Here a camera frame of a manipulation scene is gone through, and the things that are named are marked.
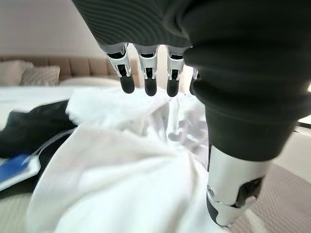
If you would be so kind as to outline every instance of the white wall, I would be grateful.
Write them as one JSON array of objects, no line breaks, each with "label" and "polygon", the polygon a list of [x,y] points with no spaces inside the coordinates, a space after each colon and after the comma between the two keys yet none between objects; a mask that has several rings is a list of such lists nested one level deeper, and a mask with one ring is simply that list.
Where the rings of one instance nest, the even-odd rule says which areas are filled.
[{"label": "white wall", "polygon": [[[136,58],[135,48],[129,55]],[[166,88],[167,52],[158,52],[158,84]],[[71,0],[0,0],[0,54],[102,56],[93,35]],[[187,80],[181,86],[187,90]]]}]

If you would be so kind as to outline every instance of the robotic hand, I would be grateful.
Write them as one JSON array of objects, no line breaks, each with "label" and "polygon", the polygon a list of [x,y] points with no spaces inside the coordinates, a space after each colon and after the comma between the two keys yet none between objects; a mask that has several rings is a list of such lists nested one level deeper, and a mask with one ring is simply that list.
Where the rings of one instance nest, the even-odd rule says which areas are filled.
[{"label": "robotic hand", "polygon": [[167,45],[171,97],[184,59],[195,68],[190,90],[206,106],[209,130],[207,208],[215,223],[232,224],[258,197],[296,121],[311,113],[311,2],[72,1],[126,93],[134,91],[127,43],[149,96],[158,45]]}]

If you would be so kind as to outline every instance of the white cloth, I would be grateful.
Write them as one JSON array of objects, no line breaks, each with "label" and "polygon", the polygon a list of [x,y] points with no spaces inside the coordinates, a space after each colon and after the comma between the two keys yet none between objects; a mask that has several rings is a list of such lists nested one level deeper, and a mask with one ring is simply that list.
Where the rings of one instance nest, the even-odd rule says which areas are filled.
[{"label": "white cloth", "polygon": [[116,130],[127,128],[141,133],[147,117],[166,102],[168,97],[162,89],[149,97],[140,88],[131,95],[119,87],[84,88],[73,92],[66,113],[77,125],[84,123]]},{"label": "white cloth", "polygon": [[[156,102],[140,92],[126,95],[128,108],[119,99],[114,101],[118,108],[110,111],[104,107],[111,106],[105,98],[115,97],[112,89],[73,94],[67,112],[80,126],[35,189],[27,219],[30,233],[224,231],[207,212],[205,166],[178,139],[159,136],[159,122],[169,118],[157,114],[167,103],[161,92]],[[88,97],[94,100],[91,105],[84,101]],[[132,130],[137,118],[143,120],[144,136]]]}]

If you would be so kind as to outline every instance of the upholstered headboard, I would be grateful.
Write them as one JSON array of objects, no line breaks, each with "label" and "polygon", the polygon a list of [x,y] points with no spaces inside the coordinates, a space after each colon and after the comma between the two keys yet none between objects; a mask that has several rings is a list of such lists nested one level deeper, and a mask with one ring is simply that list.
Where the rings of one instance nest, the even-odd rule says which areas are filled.
[{"label": "upholstered headboard", "polygon": [[[94,76],[118,79],[114,69],[105,57],[66,57],[66,56],[31,56],[31,55],[0,55],[0,62],[23,60],[32,62],[34,66],[60,66],[59,80]],[[132,74],[136,86],[141,85],[138,62],[131,60]]]}]

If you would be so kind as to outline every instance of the black cloth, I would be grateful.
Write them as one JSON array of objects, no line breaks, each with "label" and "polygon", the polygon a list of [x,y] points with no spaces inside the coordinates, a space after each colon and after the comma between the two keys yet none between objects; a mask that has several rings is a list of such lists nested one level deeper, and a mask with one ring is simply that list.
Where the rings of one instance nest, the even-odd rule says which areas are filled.
[{"label": "black cloth", "polygon": [[28,178],[22,182],[19,182],[9,188],[6,188],[0,191],[0,199],[7,198],[10,196],[23,194],[23,193],[32,193],[42,175],[45,168],[49,164],[51,158],[58,150],[58,148],[68,139],[70,135],[65,135],[62,138],[58,139],[48,147],[46,147],[39,156],[39,161],[41,164],[41,169],[39,173],[31,178]]},{"label": "black cloth", "polygon": [[[28,113],[12,111],[7,125],[0,132],[0,158],[32,154],[52,137],[75,128],[76,125],[65,113],[67,104],[68,100],[42,105]],[[67,134],[47,146],[39,156],[41,164],[39,173],[0,191],[0,199],[22,193],[32,193],[51,158],[69,136]]]},{"label": "black cloth", "polygon": [[32,154],[60,132],[77,127],[66,115],[68,100],[42,105],[28,113],[12,111],[0,132],[0,158]]}]

